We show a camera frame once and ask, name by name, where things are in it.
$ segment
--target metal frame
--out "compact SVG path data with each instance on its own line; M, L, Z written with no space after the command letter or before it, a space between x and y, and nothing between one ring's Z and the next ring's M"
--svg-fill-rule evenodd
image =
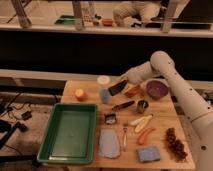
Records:
M84 21L81 10L81 1L72 1L72 6L75 16L75 28L76 30L82 30L84 28Z
M25 13L21 0L11 0L11 2L18 16L20 26L22 28L31 27L32 23L30 19L27 17L27 14Z
M169 1L168 7L166 10L166 14L165 14L165 18L164 18L164 22L162 25L163 33L168 33L171 30L172 20L174 18L175 11L177 9L179 2L180 2L180 0L170 0Z

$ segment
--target floor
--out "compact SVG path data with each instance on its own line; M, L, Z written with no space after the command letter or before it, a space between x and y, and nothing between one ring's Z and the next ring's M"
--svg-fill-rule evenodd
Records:
M27 154L37 154L39 149L39 144L42 140L43 132L41 130L45 130L49 114L51 113L52 106L60 101L61 95L55 94L40 94L40 93L26 93L26 92L1 92L1 99L3 102L1 104L10 104L10 107L13 110L9 114L5 114L3 117L0 115L0 119L8 120L10 123L15 123L17 119L21 117L26 111L31 111L32 118L26 121L20 121L24 125L28 127L28 131L22 133L19 130L15 131L15 133L11 136L11 138L6 143L7 146L4 146L0 150L0 156L3 155L27 155ZM177 112L179 114L179 118L181 123L183 124L183 128L185 130L186 137L188 138L189 145L192 151L192 156L194 160L197 160L197 147L199 145L199 140L196 134L194 133L190 123L187 121L183 112L181 111L178 104L175 104ZM37 120L39 125L34 124L34 120ZM48 166L35 167L32 165L32 162L10 162L3 163L0 165L0 171L49 171L49 170L71 170L71 171L83 171L83 170L92 170L92 169L82 169L82 168L52 168Z

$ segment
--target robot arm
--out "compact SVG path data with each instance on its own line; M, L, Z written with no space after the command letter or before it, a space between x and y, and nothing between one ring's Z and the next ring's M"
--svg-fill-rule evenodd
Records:
M201 139L196 170L212 171L213 108L178 74L169 55L163 51L157 51L152 54L150 62L131 68L125 75L127 80L133 84L160 75L165 78Z

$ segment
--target yellow object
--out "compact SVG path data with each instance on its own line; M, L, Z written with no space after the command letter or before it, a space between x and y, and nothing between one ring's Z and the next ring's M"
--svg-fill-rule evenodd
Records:
M141 117L141 118L139 118L139 119L136 119L136 120L130 122L129 124L130 124L131 126L137 126L137 125L144 119L144 117L146 117L146 116L143 116L143 117Z
M149 121L152 119L153 115L148 115L148 116L143 116L140 119L140 122L137 124L135 128L135 132L138 133L140 132L143 128L146 127L146 125L149 123Z

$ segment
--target white object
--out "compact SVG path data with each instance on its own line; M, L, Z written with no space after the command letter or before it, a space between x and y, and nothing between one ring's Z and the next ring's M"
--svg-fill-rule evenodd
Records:
M135 132L139 133L142 129L146 127L149 121L152 119L153 115L145 116L140 123L135 127Z
M97 82L98 84L100 84L101 86L105 86L108 85L110 83L110 77L106 76L106 75L101 75L97 78Z
M129 124L130 124L131 126L137 126L141 121L146 120L146 118L147 118L147 117L150 117L150 116L153 116L153 115L142 116L142 117L140 117L139 119L136 119L136 120L131 121Z
M150 62L131 68L126 72L128 80L134 84L156 75L162 75L168 82L201 139L196 171L212 171L213 108L178 74L174 67L174 61L163 51L153 53Z
M107 158L117 158L120 156L120 144L114 129L101 129L99 155Z

